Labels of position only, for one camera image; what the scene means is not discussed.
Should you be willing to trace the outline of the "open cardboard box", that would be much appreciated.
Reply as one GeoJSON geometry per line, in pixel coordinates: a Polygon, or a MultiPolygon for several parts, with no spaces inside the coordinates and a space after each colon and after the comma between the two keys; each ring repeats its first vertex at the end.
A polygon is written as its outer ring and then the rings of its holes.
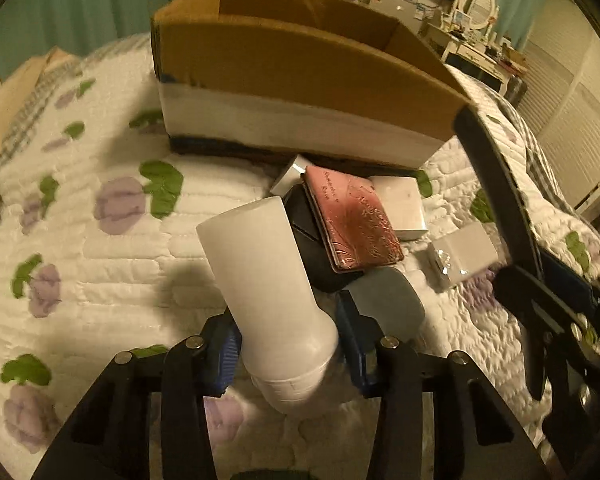
{"type": "Polygon", "coordinates": [[[415,168],[471,107],[416,35],[349,0],[173,0],[150,40],[180,153],[415,168]]]}

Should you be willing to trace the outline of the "small silver refrigerator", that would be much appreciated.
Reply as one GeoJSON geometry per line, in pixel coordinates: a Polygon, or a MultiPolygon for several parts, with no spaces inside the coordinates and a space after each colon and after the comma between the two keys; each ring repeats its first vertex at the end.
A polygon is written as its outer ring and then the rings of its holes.
{"type": "Polygon", "coordinates": [[[411,0],[358,0],[372,10],[396,18],[414,34],[419,35],[427,8],[411,0]]]}

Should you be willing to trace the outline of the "round white vanity mirror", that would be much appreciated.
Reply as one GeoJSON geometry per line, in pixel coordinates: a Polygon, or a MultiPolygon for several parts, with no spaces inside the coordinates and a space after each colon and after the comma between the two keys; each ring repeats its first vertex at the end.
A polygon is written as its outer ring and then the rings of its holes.
{"type": "Polygon", "coordinates": [[[496,19],[496,0],[457,0],[456,10],[468,17],[468,28],[481,30],[496,19]]]}

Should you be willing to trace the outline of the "beige pillow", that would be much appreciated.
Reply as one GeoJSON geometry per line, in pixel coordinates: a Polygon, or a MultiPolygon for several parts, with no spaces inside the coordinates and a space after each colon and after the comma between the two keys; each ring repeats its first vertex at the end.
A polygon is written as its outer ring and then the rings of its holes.
{"type": "Polygon", "coordinates": [[[60,47],[53,47],[44,55],[28,58],[6,79],[0,88],[0,151],[10,124],[27,98],[38,88],[42,77],[54,68],[78,59],[78,56],[60,47]]]}

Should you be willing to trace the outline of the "white dressing table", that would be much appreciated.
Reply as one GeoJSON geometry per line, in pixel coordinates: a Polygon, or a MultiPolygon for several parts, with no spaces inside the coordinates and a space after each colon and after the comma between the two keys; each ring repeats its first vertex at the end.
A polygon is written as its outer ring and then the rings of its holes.
{"type": "Polygon", "coordinates": [[[523,96],[528,84],[506,65],[429,22],[422,23],[419,38],[440,56],[443,64],[483,82],[507,99],[523,96]]]}

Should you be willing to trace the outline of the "small white cube charger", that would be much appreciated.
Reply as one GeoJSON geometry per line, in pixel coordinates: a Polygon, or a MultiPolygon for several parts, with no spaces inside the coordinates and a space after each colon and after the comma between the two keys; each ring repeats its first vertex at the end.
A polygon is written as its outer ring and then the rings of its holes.
{"type": "Polygon", "coordinates": [[[468,280],[498,261],[498,252],[479,222],[433,240],[427,252],[444,289],[468,280]]]}

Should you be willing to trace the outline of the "white plastic bottle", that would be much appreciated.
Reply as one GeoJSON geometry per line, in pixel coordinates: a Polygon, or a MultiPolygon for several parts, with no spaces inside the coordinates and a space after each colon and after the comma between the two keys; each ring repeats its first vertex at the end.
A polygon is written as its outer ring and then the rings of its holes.
{"type": "Polygon", "coordinates": [[[315,411],[338,332],[316,303],[282,200],[273,196],[225,211],[196,231],[242,334],[242,362],[252,382],[276,411],[315,411]]]}

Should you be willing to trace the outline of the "white louvered wardrobe doors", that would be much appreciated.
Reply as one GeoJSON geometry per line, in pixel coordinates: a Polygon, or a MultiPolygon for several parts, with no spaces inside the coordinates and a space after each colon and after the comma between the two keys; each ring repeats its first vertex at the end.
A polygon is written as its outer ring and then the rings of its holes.
{"type": "Polygon", "coordinates": [[[544,0],[522,50],[528,91],[519,113],[565,200],[600,215],[600,38],[573,0],[544,0]]]}

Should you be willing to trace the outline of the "white power adapter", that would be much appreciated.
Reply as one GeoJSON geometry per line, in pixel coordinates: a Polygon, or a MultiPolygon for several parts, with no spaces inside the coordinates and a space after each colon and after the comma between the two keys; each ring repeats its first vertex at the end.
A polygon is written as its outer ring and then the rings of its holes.
{"type": "Polygon", "coordinates": [[[428,232],[415,178],[373,176],[370,183],[401,242],[418,240],[428,232]]]}

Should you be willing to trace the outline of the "white floral quilt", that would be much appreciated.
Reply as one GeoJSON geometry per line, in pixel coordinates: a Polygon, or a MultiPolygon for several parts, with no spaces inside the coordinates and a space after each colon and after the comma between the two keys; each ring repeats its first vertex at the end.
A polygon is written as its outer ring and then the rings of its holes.
{"type": "MultiPolygon", "coordinates": [[[[516,110],[459,70],[450,72],[516,177],[541,247],[574,272],[600,280],[600,236],[555,207],[555,178],[516,110]]],[[[30,479],[45,445],[123,350],[160,350],[223,310],[196,225],[268,195],[279,170],[245,159],[171,153],[161,123],[148,35],[103,47],[42,78],[10,126],[0,154],[0,462],[30,479]],[[151,214],[145,162],[158,191],[182,177],[151,214]]],[[[495,300],[486,271],[443,292],[421,255],[430,240],[475,221],[506,259],[494,215],[457,138],[416,170],[429,234],[403,245],[396,267],[426,311],[417,342],[444,356],[465,350],[508,403],[534,444],[550,410],[524,381],[517,321],[495,300]]],[[[243,370],[227,396],[244,422],[213,451],[219,477],[294,468],[319,479],[364,479],[377,403],[352,398],[315,418],[273,410],[243,370]]]]}

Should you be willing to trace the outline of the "red embossed wallet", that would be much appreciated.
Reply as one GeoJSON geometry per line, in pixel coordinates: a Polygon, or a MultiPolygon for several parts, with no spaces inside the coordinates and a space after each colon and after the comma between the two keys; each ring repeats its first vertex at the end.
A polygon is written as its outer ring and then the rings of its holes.
{"type": "Polygon", "coordinates": [[[312,209],[338,273],[393,266],[404,252],[369,180],[320,166],[303,175],[312,209]]]}

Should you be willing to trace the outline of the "black pouch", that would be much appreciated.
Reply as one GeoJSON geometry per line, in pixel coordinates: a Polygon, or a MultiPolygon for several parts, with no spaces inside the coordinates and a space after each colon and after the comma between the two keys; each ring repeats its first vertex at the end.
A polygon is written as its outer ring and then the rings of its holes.
{"type": "Polygon", "coordinates": [[[283,204],[306,275],[314,288],[331,294],[362,278],[362,271],[337,273],[332,267],[308,193],[302,184],[295,185],[284,196],[283,204]]]}

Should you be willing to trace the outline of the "white small cylinder container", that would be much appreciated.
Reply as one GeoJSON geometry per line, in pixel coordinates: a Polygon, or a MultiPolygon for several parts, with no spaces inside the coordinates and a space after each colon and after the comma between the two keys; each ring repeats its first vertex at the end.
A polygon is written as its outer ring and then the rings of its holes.
{"type": "Polygon", "coordinates": [[[309,166],[312,166],[312,162],[301,155],[297,155],[274,181],[270,187],[270,194],[284,197],[294,186],[302,182],[302,176],[309,166]]]}

